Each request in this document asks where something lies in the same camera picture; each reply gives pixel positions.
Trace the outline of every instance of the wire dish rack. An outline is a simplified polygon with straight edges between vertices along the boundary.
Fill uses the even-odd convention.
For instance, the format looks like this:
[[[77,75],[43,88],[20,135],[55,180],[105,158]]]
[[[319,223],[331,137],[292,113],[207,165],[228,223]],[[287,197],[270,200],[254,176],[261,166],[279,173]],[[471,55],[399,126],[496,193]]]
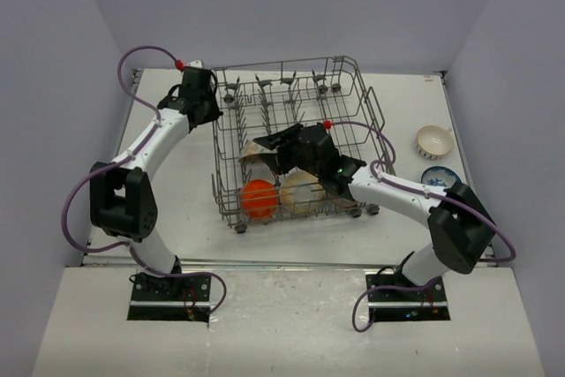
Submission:
[[[236,65],[214,71],[223,116],[213,124],[212,191],[222,219],[231,228],[244,233],[252,223],[333,214],[359,217],[363,210],[369,215],[378,214],[377,205],[331,199],[315,181],[286,185],[284,179],[293,171],[287,176],[276,176],[263,163],[239,161],[248,140],[296,123],[359,121],[382,132],[385,118],[379,102],[373,88],[365,87],[354,59],[323,57]],[[394,175],[387,146],[374,133],[350,124],[333,126],[330,133],[342,154],[367,163],[378,158],[379,167]],[[250,210],[241,193],[254,179],[264,179],[273,185],[269,190],[251,193],[259,194],[269,205],[257,207],[257,211]],[[304,190],[311,192],[310,199],[292,198]]]

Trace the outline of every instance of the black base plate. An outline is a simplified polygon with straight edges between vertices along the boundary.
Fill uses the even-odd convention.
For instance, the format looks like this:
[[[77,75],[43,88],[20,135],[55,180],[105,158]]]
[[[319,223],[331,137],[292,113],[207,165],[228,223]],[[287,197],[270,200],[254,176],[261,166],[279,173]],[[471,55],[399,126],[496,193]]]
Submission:
[[[138,283],[141,283],[141,278],[142,276],[135,275],[132,279],[133,289],[127,314],[128,320],[209,321],[212,280],[209,276],[183,278],[176,290],[160,293],[139,289]]]
[[[396,285],[396,279],[392,274],[373,274],[366,276],[366,284],[367,289]],[[368,300],[369,315],[375,322],[450,320],[448,300],[441,279],[427,291],[379,290],[370,294]],[[379,305],[371,305],[373,302],[378,302]]]

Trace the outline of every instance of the beige bowl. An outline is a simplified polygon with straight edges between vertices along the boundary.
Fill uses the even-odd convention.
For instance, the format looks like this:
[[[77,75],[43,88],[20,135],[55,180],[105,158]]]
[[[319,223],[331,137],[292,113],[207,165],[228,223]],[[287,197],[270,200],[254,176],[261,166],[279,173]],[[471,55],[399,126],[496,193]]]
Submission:
[[[426,125],[416,134],[416,149],[426,159],[440,159],[453,150],[451,134],[437,125]]]
[[[282,205],[292,214],[311,214],[324,199],[324,189],[318,184],[318,178],[302,170],[289,174],[279,193]]]

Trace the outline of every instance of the white wall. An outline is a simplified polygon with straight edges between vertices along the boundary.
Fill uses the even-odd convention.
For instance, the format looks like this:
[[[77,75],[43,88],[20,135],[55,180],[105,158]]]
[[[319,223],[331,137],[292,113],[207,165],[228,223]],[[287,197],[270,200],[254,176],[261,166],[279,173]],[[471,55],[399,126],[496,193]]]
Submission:
[[[364,70],[447,69],[487,0],[97,0],[121,49],[211,65],[325,55]],[[156,55],[135,64],[168,65]]]
[[[548,376],[565,375],[565,3],[490,0],[448,73],[473,181],[516,244]]]
[[[0,0],[0,375],[22,377],[64,266],[79,263],[59,216],[95,160],[110,159],[125,112],[118,49],[94,0]],[[87,236],[87,191],[73,209]]]

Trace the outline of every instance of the white table surface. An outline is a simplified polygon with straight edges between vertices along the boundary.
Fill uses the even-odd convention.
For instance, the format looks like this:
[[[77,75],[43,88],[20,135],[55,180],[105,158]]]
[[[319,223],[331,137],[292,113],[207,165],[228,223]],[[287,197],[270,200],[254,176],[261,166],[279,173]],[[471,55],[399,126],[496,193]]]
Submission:
[[[237,72],[243,81],[256,72]],[[273,73],[259,72],[262,79]],[[174,70],[144,70],[138,96],[157,103],[180,81]],[[414,140],[418,129],[437,124],[452,130],[441,78],[436,75],[363,74],[367,87],[373,86],[398,159],[395,172],[419,181],[432,165],[444,165],[465,180],[459,148],[439,161],[418,155]],[[130,146],[147,126],[152,113],[135,103],[125,129],[122,149]],[[368,162],[371,152],[362,151]],[[363,214],[357,220],[347,215],[313,218],[300,222],[252,225],[244,235],[227,227],[212,196],[210,174],[214,169],[212,127],[197,128],[181,141],[157,172],[152,184],[159,208],[158,228],[170,250],[182,259],[297,261],[343,264],[397,263],[407,253],[430,242],[427,229],[409,218],[381,209],[377,216]],[[92,245],[115,240],[93,229]],[[125,249],[89,255],[85,263],[129,260]]]
[[[34,377],[543,375],[509,268],[446,275],[451,321],[378,323],[362,335],[350,324],[362,270],[220,270],[229,292],[209,328],[127,321],[134,272],[64,271]]]

